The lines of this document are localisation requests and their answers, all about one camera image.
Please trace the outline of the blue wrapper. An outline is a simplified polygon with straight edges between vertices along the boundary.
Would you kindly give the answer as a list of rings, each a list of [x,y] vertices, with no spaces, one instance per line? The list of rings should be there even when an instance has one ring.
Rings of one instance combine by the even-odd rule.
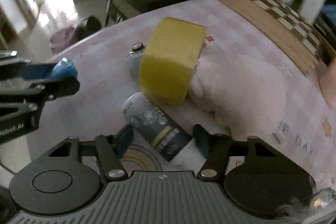
[[[51,79],[64,79],[68,77],[77,78],[78,72],[74,62],[66,57],[63,57],[52,69],[50,73]]]

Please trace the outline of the dark lens solution bottle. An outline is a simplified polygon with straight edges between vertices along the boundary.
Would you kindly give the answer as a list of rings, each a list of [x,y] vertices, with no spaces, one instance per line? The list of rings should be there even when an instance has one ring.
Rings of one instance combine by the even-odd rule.
[[[143,93],[128,98],[122,113],[126,121],[171,164],[197,174],[206,162],[194,138]]]

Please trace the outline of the pink plush toy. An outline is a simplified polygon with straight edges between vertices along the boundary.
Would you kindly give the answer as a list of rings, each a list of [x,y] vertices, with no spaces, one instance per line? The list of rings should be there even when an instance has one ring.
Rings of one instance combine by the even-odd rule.
[[[232,137],[244,140],[275,132],[286,107],[285,77],[273,65],[246,55],[231,56],[205,46],[189,96]]]

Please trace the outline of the yellow tape roll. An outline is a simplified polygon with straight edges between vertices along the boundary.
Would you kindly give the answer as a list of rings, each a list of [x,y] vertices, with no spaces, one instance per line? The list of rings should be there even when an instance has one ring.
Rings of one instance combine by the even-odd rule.
[[[140,91],[169,105],[182,105],[205,42],[207,28],[165,17],[157,25],[139,68]]]

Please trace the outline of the keyboard stand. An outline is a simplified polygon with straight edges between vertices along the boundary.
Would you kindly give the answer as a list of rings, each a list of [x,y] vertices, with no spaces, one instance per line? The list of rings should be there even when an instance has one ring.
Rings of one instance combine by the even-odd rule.
[[[121,6],[124,0],[106,0],[106,11],[105,11],[105,26],[109,26],[110,22],[118,24],[126,20],[126,16],[121,11]]]

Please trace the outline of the pink cylindrical canister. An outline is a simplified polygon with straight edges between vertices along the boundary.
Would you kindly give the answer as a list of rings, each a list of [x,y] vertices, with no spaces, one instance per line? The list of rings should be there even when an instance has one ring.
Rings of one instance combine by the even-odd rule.
[[[327,104],[335,109],[336,106],[336,62],[335,59],[322,70],[319,75],[318,82],[321,93]]]

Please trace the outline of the wooden chess board box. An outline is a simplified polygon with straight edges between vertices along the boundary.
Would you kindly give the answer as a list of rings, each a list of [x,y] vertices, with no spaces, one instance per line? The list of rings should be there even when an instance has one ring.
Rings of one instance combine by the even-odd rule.
[[[319,62],[329,65],[335,50],[304,18],[279,0],[218,0],[248,20],[307,75]]]

